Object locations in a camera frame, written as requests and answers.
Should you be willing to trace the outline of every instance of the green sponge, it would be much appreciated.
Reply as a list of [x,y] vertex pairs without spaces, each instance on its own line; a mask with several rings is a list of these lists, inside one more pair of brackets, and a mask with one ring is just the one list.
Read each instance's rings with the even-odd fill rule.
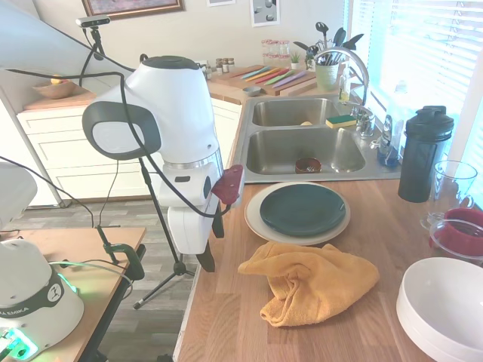
[[337,117],[327,118],[325,124],[330,128],[340,128],[353,126],[355,124],[355,118],[351,115],[338,115]]

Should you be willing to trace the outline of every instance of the white plate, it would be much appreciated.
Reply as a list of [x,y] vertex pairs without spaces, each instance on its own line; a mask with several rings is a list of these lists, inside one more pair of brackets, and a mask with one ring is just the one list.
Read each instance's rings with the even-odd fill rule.
[[271,229],[263,220],[262,217],[260,216],[260,206],[263,202],[263,200],[270,195],[272,192],[274,192],[277,189],[280,189],[285,186],[289,185],[304,185],[304,184],[309,184],[309,185],[316,185],[319,187],[323,187],[324,189],[328,189],[328,187],[319,185],[318,183],[276,183],[275,185],[271,185],[267,187],[266,189],[263,189],[259,193],[257,193],[248,203],[247,207],[245,208],[245,220],[247,221],[248,226],[250,229],[260,236],[261,238],[264,238],[266,240],[270,241],[277,241],[279,243],[287,243],[287,244],[296,244],[296,245],[316,245],[320,243],[324,243],[326,241],[329,241],[332,238],[335,238],[338,236],[341,232],[344,231],[344,229],[348,226],[349,221],[350,221],[350,208],[349,204],[347,204],[346,199],[339,193],[337,193],[344,201],[344,204],[346,205],[346,216],[342,220],[342,222],[336,226],[335,228],[324,232],[319,235],[315,236],[309,236],[309,237],[295,237],[295,236],[289,236],[289,235],[284,235],[280,232],[276,232],[275,230]]

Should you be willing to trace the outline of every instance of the white cabinet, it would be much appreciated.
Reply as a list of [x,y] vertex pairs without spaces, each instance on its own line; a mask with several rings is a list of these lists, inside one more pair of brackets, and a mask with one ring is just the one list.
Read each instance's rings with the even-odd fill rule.
[[[212,100],[215,128],[223,166],[226,166],[235,140],[241,106]],[[26,111],[18,119],[53,182],[76,198],[105,198],[115,176],[116,161],[96,151],[82,130],[84,106]],[[152,155],[161,168],[162,157]],[[157,192],[161,179],[144,158]],[[137,160],[119,162],[118,176],[111,196],[148,195]]]

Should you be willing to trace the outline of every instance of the framed picture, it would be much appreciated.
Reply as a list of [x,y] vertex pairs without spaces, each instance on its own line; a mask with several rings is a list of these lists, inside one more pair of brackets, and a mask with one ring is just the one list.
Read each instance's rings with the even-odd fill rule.
[[89,17],[108,15],[113,20],[184,10],[183,0],[82,0],[82,4]]
[[208,6],[220,6],[235,4],[235,0],[206,0]]
[[280,0],[250,0],[251,25],[280,24]]

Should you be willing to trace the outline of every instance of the yellow towel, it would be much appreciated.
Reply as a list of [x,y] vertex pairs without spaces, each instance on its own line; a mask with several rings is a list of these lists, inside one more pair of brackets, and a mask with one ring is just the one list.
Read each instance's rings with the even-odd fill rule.
[[314,324],[345,311],[379,280],[369,261],[323,248],[269,241],[238,267],[266,275],[275,298],[260,311],[274,327]]

